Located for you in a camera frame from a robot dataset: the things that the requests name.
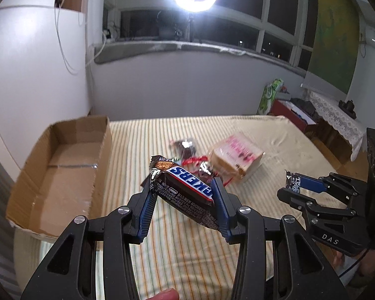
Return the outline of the right hand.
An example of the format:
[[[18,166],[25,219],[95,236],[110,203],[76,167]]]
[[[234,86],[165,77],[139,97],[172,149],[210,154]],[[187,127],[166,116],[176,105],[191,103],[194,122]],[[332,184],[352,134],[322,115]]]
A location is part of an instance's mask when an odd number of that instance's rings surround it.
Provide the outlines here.
[[[354,278],[355,273],[358,273],[361,276],[371,276],[375,273],[375,250],[370,250],[359,263],[356,263],[363,254],[364,252],[356,257],[348,257],[341,252],[335,251],[332,258],[332,266],[338,275],[341,275],[345,270],[348,270],[354,265],[349,272],[340,277],[341,282],[345,287]]]

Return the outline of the left hand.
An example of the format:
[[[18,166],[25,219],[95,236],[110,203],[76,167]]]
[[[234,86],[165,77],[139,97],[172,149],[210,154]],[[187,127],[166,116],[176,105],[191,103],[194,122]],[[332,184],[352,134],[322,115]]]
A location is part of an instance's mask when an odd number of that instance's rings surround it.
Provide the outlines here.
[[[179,300],[179,293],[174,288],[169,288],[155,294],[147,300]]]

